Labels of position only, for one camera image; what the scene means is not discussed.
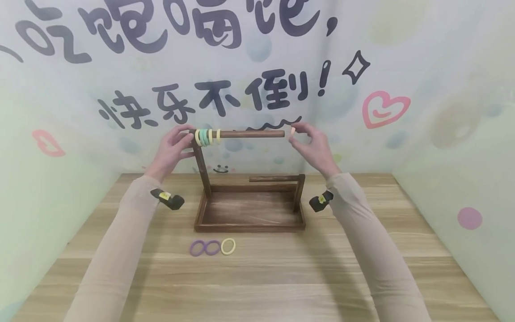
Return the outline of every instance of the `purple hair tie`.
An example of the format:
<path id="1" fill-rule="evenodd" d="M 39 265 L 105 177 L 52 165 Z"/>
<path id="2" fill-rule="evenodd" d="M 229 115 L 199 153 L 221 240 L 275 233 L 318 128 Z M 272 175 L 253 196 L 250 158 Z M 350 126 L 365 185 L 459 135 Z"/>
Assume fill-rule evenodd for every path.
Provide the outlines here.
<path id="1" fill-rule="evenodd" d="M 193 247 L 195 247 L 195 245 L 197 245 L 197 244 L 202 244 L 202 249 L 198 253 L 193 253 Z M 198 256 L 202 255 L 204 250 L 205 250 L 205 243 L 204 243 L 204 241 L 198 239 L 198 240 L 194 241 L 192 243 L 192 245 L 190 246 L 190 255 L 193 256 L 193 257 L 198 257 Z"/>
<path id="2" fill-rule="evenodd" d="M 216 244 L 218 245 L 218 248 L 216 249 L 216 251 L 211 251 L 209 252 L 208 251 L 208 246 L 211 245 L 211 244 Z M 221 245 L 220 245 L 220 242 L 219 241 L 208 241 L 205 246 L 204 246 L 204 251 L 206 254 L 208 254 L 209 256 L 213 256 L 213 255 L 216 255 L 218 254 L 218 252 L 220 251 L 220 248 L 221 248 Z"/>
<path id="3" fill-rule="evenodd" d="M 193 247 L 195 247 L 195 245 L 197 245 L 197 244 L 202 244 L 202 249 L 198 253 L 193 253 Z M 214 251 L 208 251 L 208 246 L 211 245 L 211 244 L 218 245 L 218 248 L 216 250 L 214 250 Z M 221 249 L 221 244 L 220 244 L 219 241 L 213 240 L 213 241 L 208 241 L 206 243 L 203 240 L 198 239 L 198 240 L 194 241 L 192 243 L 192 245 L 190 246 L 190 255 L 193 256 L 193 257 L 198 257 L 198 256 L 202 255 L 203 252 L 205 252 L 209 256 L 213 256 L 213 255 L 218 254 L 220 249 Z"/>

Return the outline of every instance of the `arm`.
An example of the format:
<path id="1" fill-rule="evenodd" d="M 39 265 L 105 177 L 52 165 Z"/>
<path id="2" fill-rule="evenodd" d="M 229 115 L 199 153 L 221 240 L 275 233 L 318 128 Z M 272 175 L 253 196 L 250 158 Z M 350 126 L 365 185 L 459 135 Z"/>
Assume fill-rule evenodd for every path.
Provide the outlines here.
<path id="1" fill-rule="evenodd" d="M 181 132 L 192 128 L 181 125 L 168 132 L 145 175 L 130 185 L 91 260 L 65 322 L 120 319 L 147 229 L 159 203 L 150 191 L 160 188 L 180 160 L 193 156 L 193 152 L 183 152 L 191 146 L 193 134 Z"/>
<path id="2" fill-rule="evenodd" d="M 311 137 L 302 144 L 293 137 L 292 146 L 327 180 L 334 195 L 330 202 L 367 280 L 382 322 L 431 321 L 424 299 L 408 266 L 388 232 L 370 209 L 365 193 L 350 174 L 343 174 L 333 161 L 324 133 L 307 123 L 292 124 Z"/>

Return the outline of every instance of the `hand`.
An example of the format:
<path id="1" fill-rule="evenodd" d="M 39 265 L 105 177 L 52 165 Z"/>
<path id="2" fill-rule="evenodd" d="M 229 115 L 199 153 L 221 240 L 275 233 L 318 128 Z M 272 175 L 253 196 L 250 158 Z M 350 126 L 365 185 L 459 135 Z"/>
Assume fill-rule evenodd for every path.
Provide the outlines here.
<path id="1" fill-rule="evenodd" d="M 329 141 L 324 132 L 305 122 L 293 123 L 291 126 L 295 128 L 296 132 L 307 133 L 307 136 L 311 138 L 309 144 L 300 143 L 293 136 L 289 138 L 289 142 L 313 168 L 320 171 L 326 180 L 341 173 L 333 160 Z"/>
<path id="2" fill-rule="evenodd" d="M 175 169 L 180 160 L 194 155 L 193 152 L 183 152 L 184 149 L 192 147 L 191 141 L 194 135 L 182 131 L 191 129 L 194 129 L 192 125 L 179 125 L 163 136 L 156 156 L 145 172 L 146 176 L 162 183 L 164 178 Z"/>

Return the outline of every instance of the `exclamation mark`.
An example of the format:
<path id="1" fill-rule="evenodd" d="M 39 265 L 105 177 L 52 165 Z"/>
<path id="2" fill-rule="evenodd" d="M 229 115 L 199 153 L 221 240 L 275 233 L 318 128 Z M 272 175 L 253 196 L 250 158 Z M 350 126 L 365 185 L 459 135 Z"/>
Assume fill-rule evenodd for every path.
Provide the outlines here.
<path id="1" fill-rule="evenodd" d="M 325 94 L 325 85 L 327 85 L 327 77 L 329 76 L 329 69 L 331 68 L 331 61 L 326 60 L 322 65 L 322 75 L 320 75 L 320 88 L 318 91 L 318 96 L 323 96 Z"/>

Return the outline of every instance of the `pink circle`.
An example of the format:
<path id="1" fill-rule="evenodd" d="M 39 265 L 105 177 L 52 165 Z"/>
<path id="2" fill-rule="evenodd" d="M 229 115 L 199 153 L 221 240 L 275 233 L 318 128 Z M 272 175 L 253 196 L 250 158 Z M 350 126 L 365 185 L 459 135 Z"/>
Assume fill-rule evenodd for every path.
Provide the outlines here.
<path id="1" fill-rule="evenodd" d="M 483 216 L 476 209 L 465 207 L 458 212 L 458 222 L 463 228 L 474 230 L 479 228 L 483 223 Z"/>

